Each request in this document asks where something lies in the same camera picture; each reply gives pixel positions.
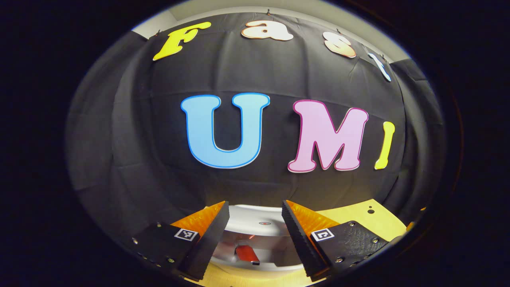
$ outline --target yellow platform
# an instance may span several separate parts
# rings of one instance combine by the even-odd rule
[[[386,241],[391,241],[406,231],[405,225],[396,216],[373,199],[349,206],[321,210],[318,213],[338,223],[357,221]],[[277,279],[243,278],[243,269],[238,268],[237,272],[239,275],[232,275],[209,263],[203,280],[199,282],[187,278],[186,280],[205,287],[305,287],[320,282],[312,283],[304,269]]]

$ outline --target letter m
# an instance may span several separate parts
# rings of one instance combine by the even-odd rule
[[[360,166],[361,141],[368,121],[366,111],[349,109],[335,131],[331,116],[322,102],[301,100],[295,102],[293,108],[301,116],[301,133],[296,159],[288,165],[291,172],[307,173],[315,169],[317,164],[312,159],[315,147],[323,170],[331,166],[340,150],[342,154],[335,162],[336,170],[350,171]]]

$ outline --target yellow letter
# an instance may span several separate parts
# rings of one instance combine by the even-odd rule
[[[391,148],[391,139],[393,138],[393,133],[395,132],[395,125],[391,122],[384,122],[382,124],[382,128],[384,129],[384,141],[382,142],[381,155],[379,159],[375,162],[375,169],[382,170],[388,165],[388,155],[390,155]]]
[[[287,26],[274,21],[252,21],[246,23],[249,28],[241,31],[241,35],[250,39],[273,38],[275,40],[288,41],[294,38],[294,35],[287,32]]]
[[[351,48],[350,41],[344,36],[331,32],[324,32],[322,33],[322,36],[326,39],[324,44],[331,52],[340,54],[347,58],[356,57],[356,52],[353,48]]]
[[[181,40],[184,40],[184,43],[187,43],[195,38],[196,34],[198,33],[197,29],[207,29],[210,26],[211,22],[203,22],[173,31],[172,33],[168,34],[168,40],[166,40],[166,43],[161,48],[161,51],[155,54],[152,60],[156,61],[179,52],[183,48],[182,46],[179,46]]]

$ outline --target black fabric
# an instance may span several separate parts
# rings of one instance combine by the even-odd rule
[[[281,22],[294,38],[246,39],[241,31],[252,20]],[[181,42],[180,52],[152,60],[170,32],[204,21],[211,27],[199,30],[190,42]],[[323,32],[336,33],[293,17],[235,13],[182,24],[148,41],[130,33],[129,39],[117,42],[78,89],[68,125],[71,178],[99,225],[110,235],[130,238],[151,222],[174,222],[223,200],[262,206],[291,200],[323,210],[375,198],[401,219],[416,214],[415,207],[421,208],[432,192],[417,182],[432,183],[434,176],[429,165],[420,167],[431,158],[420,154],[421,161],[415,162],[416,155],[434,147],[428,146],[428,137],[413,138],[425,126],[412,111],[425,107],[437,112],[438,107],[430,104],[433,93],[427,94],[428,102],[413,100],[423,91],[414,88],[408,93],[409,84],[382,57],[369,50],[385,63],[391,82],[360,43],[349,39],[357,57],[348,59],[325,47]],[[271,98],[263,113],[258,157],[233,170],[203,165],[189,150],[181,101],[200,94],[220,97],[215,142],[222,149],[235,149],[241,141],[241,123],[232,97],[241,92]],[[324,102],[335,128],[349,108],[369,113],[359,168],[340,172],[318,166],[303,174],[287,170],[299,140],[300,117],[292,105],[300,99]],[[389,163],[374,170],[385,121],[395,125]],[[440,137],[440,132],[436,129],[435,135]],[[410,167],[402,169],[404,149],[404,163]],[[319,162],[317,151],[313,159]]]
[[[391,63],[402,90],[406,139],[402,168],[383,205],[406,225],[436,191],[446,155],[446,127],[431,85],[411,59]]]

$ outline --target white wall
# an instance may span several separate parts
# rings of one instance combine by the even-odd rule
[[[234,4],[246,2],[257,2],[259,6],[232,7]],[[274,6],[283,6],[292,8],[292,10]],[[166,30],[203,17],[239,12],[266,13],[267,9],[270,9],[272,14],[301,18],[333,30],[338,28],[343,34],[384,55],[390,63],[409,58],[409,55],[398,44],[371,24],[346,10],[321,0],[190,0],[156,15],[137,26],[133,31],[148,38],[159,29]]]

